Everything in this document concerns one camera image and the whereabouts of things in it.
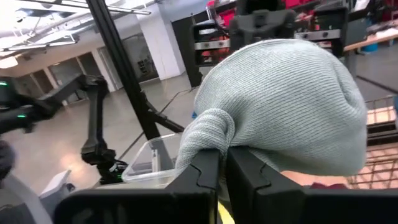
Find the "pillar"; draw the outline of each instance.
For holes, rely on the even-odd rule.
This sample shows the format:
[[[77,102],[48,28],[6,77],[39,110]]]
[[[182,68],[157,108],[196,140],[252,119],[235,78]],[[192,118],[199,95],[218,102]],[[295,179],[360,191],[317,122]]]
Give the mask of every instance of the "pillar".
[[[171,21],[161,4],[153,4],[144,10],[149,16],[137,15],[157,73],[161,80],[176,77],[185,72],[181,52]]]
[[[98,69],[101,72],[101,75],[104,77],[104,79],[106,80],[106,82],[108,83],[108,88],[110,92],[116,91],[116,84],[114,83],[111,75],[110,71],[106,68],[106,65],[104,63],[104,61],[102,60],[101,56],[100,56],[100,52],[98,49],[95,49],[93,51],[91,51],[91,53],[93,54],[94,60],[97,63]]]

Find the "black robotic arm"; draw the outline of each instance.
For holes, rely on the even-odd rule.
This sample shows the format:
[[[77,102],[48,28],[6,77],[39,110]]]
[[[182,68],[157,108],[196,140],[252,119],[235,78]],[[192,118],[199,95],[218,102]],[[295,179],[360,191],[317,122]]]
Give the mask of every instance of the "black robotic arm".
[[[12,78],[1,77],[0,83],[0,134],[20,128],[32,132],[36,122],[53,118],[62,107],[62,101],[72,93],[86,91],[90,113],[88,139],[81,149],[81,157],[86,163],[97,166],[102,184],[121,182],[120,174],[127,164],[115,159],[115,151],[108,149],[103,139],[103,100],[108,93],[103,78],[79,75],[39,99],[18,94]]]

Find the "knitted fabric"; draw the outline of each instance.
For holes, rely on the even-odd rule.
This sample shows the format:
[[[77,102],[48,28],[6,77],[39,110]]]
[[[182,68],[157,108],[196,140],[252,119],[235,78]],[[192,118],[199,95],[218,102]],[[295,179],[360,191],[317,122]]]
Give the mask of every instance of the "knitted fabric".
[[[278,171],[353,175],[365,163],[367,109],[353,77],[332,54],[304,40],[265,40],[213,68],[182,135],[181,172],[202,149],[249,146]],[[228,198],[224,175],[221,194]]]

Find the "white machine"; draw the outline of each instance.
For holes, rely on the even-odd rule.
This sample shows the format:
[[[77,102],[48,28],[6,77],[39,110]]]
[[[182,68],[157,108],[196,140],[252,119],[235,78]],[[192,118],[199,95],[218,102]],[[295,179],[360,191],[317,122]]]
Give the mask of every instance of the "white machine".
[[[10,174],[0,186],[1,224],[52,224],[57,204],[75,186],[67,183],[70,170],[53,177],[40,195],[37,195],[16,176]]]

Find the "wire mesh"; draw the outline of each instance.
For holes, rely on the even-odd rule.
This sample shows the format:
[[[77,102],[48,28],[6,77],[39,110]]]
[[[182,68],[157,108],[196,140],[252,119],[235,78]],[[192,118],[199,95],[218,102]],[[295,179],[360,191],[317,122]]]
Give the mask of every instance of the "wire mesh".
[[[369,109],[368,130],[375,124],[395,122],[393,96],[366,103]],[[385,131],[385,134],[391,134],[391,130]],[[396,142],[367,148],[365,167],[358,175],[347,178],[352,189],[398,188],[398,138]]]
[[[396,120],[394,97],[388,96],[379,100],[367,101],[368,125]]]

